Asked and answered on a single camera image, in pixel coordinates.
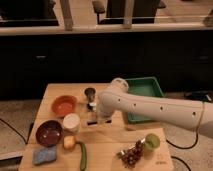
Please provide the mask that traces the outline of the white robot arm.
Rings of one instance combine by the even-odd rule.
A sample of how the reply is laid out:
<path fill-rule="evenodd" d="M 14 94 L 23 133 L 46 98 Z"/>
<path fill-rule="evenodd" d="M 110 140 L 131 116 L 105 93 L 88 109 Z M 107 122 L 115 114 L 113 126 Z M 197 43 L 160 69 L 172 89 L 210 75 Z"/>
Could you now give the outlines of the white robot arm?
<path fill-rule="evenodd" d="M 125 79 L 113 79 L 98 94 L 97 114 L 110 118 L 120 110 L 213 136 L 213 103 L 133 95 L 128 89 Z"/>

